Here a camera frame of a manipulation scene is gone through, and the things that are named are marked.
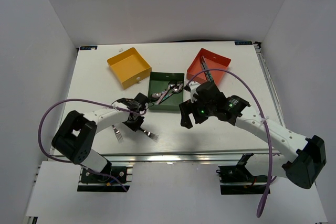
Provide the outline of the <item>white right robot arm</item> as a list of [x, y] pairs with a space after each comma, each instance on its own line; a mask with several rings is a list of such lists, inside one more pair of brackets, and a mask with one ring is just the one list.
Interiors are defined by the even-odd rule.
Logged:
[[324, 140], [316, 135], [309, 138], [280, 124], [262, 118], [250, 103], [237, 95], [226, 97], [213, 82], [189, 84], [184, 87], [190, 99], [179, 105], [181, 126], [193, 127], [211, 116], [245, 130], [280, 154], [272, 158], [272, 175], [289, 179], [303, 189], [309, 189], [326, 165]]

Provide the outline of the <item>green handled spoon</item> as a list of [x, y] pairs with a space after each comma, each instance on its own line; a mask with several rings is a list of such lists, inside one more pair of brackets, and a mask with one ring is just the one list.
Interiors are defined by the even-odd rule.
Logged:
[[182, 91], [183, 85], [182, 84], [176, 84], [175, 87], [171, 88], [167, 93], [163, 94], [158, 101], [156, 102], [156, 105], [161, 104], [163, 101], [167, 100], [169, 97], [171, 97], [174, 94], [178, 94]]

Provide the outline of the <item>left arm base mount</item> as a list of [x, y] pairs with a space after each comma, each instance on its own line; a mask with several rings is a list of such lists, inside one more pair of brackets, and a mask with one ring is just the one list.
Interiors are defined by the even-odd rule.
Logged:
[[112, 166], [110, 176], [94, 174], [82, 168], [77, 186], [78, 192], [126, 193], [132, 182], [131, 166]]

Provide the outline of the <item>green handled fork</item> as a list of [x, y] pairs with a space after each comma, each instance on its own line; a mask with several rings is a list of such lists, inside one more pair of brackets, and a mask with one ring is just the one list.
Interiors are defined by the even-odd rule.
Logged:
[[150, 131], [147, 131], [147, 130], [145, 130], [145, 129], [143, 129], [143, 128], [140, 128], [140, 131], [141, 131], [142, 133], [144, 133], [147, 137], [149, 137], [150, 139], [152, 139], [152, 140], [154, 140], [154, 141], [158, 141], [158, 139], [159, 139], [159, 135], [154, 134], [154, 133], [152, 133], [152, 132], [150, 132]]

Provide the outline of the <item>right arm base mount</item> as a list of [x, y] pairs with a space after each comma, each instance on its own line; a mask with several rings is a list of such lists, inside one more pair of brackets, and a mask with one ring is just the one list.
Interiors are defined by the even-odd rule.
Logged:
[[253, 153], [244, 154], [236, 165], [217, 168], [221, 195], [262, 195], [264, 193], [267, 176], [254, 176], [245, 167], [252, 156]]

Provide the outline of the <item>black handled spoon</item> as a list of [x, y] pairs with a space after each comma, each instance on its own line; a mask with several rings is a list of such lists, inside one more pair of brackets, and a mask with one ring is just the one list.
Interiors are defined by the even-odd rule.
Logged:
[[153, 99], [159, 99], [163, 94], [167, 93], [171, 88], [175, 87], [176, 84], [174, 83], [169, 83], [167, 88], [163, 91], [160, 91], [160, 92], [156, 92], [156, 93], [152, 93], [151, 94], [151, 98]]

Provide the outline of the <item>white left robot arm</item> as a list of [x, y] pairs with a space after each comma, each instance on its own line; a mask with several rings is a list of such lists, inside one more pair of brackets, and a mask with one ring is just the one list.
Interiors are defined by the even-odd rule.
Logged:
[[56, 132], [51, 145], [71, 163], [93, 171], [101, 182], [110, 178], [111, 162], [92, 149], [95, 136], [119, 123], [138, 131], [150, 100], [142, 93], [135, 98], [120, 98], [111, 105], [101, 105], [96, 111], [80, 113], [70, 111]]

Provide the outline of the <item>black handled fork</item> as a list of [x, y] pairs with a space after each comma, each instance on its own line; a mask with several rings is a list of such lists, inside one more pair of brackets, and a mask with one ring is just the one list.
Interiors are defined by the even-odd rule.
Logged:
[[117, 99], [118, 103], [122, 103], [124, 105], [130, 106], [132, 104], [136, 104], [136, 101], [134, 99], [128, 99], [128, 98], [120, 98]]

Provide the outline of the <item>green handled knife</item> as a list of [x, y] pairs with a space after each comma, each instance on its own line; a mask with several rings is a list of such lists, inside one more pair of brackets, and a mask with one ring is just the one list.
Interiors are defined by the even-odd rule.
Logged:
[[204, 74], [206, 76], [206, 80], [207, 81], [209, 81], [209, 82], [215, 82], [210, 71], [206, 70], [206, 71], [204, 71]]

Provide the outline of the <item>black handled knife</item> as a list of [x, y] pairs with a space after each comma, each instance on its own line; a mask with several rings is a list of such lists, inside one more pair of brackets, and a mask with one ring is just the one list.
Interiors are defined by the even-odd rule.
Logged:
[[201, 64], [201, 69], [204, 71], [206, 79], [209, 81], [210, 78], [209, 78], [208, 71], [207, 71], [208, 67], [206, 65], [205, 58], [203, 56], [200, 56], [200, 64]]

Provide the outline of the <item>pink handled fork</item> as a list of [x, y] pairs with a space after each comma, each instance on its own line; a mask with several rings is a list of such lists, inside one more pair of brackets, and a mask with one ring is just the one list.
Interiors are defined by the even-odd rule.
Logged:
[[112, 128], [113, 128], [114, 134], [115, 134], [118, 142], [122, 143], [123, 142], [123, 137], [122, 137], [120, 131], [114, 125], [112, 125]]

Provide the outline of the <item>pink handled spoon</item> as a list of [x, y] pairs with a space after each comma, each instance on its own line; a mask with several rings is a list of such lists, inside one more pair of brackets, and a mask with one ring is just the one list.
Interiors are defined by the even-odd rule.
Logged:
[[182, 90], [182, 83], [177, 81], [170, 81], [167, 85], [166, 90], [162, 93], [160, 98], [156, 101], [156, 105], [159, 105], [163, 101], [167, 100], [173, 94], [180, 93]]

